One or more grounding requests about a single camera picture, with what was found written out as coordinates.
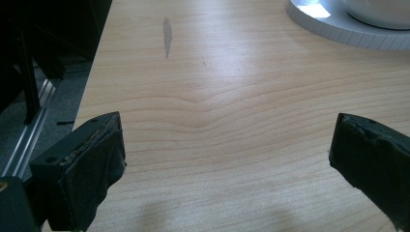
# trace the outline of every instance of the white dish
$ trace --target white dish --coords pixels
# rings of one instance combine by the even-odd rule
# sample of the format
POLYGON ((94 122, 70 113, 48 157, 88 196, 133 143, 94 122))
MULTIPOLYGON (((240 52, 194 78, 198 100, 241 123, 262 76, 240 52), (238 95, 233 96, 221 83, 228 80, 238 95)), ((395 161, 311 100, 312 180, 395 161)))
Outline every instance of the white dish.
POLYGON ((410 29, 410 0, 343 0, 347 12, 367 24, 388 29, 410 29))
POLYGON ((369 49, 410 50, 410 30, 363 23, 347 13, 343 0, 289 0, 286 11, 309 32, 331 41, 369 49))

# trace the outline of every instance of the wooden table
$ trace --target wooden table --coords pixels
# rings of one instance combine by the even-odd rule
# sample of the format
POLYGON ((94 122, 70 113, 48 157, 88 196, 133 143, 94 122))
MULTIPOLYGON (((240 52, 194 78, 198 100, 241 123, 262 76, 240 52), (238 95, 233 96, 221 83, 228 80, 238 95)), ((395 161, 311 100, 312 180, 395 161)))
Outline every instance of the wooden table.
POLYGON ((328 152, 339 112, 410 134, 410 52, 286 5, 113 1, 75 124, 120 111, 128 167, 89 231, 395 231, 328 152))

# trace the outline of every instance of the black screw hole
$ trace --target black screw hole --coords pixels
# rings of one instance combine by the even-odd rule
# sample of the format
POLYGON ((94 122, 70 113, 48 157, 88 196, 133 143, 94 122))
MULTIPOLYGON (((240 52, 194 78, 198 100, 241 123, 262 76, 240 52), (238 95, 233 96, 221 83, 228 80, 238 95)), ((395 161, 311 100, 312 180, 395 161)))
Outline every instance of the black screw hole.
POLYGON ((47 159, 45 160, 46 163, 52 163, 52 162, 56 162, 56 161, 57 161, 57 158, 56 158, 56 157, 50 157, 50 158, 47 158, 47 159))

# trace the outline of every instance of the light wood tabletop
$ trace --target light wood tabletop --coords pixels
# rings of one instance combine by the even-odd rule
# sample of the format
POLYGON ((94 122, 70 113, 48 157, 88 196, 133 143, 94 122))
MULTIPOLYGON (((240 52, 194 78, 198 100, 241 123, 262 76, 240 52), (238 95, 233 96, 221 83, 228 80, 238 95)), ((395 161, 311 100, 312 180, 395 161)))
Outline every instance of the light wood tabletop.
POLYGON ((410 135, 410 52, 286 5, 113 1, 75 125, 120 111, 128 167, 89 231, 395 231, 328 153, 339 112, 410 135))

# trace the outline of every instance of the white bowl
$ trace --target white bowl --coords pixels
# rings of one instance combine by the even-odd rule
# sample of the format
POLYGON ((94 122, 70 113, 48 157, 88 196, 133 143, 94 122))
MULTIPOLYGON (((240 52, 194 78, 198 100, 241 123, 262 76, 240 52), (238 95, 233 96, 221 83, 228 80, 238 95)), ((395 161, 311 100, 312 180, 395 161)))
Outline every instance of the white bowl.
POLYGON ((377 27, 410 29, 410 0, 343 0, 347 12, 377 27))

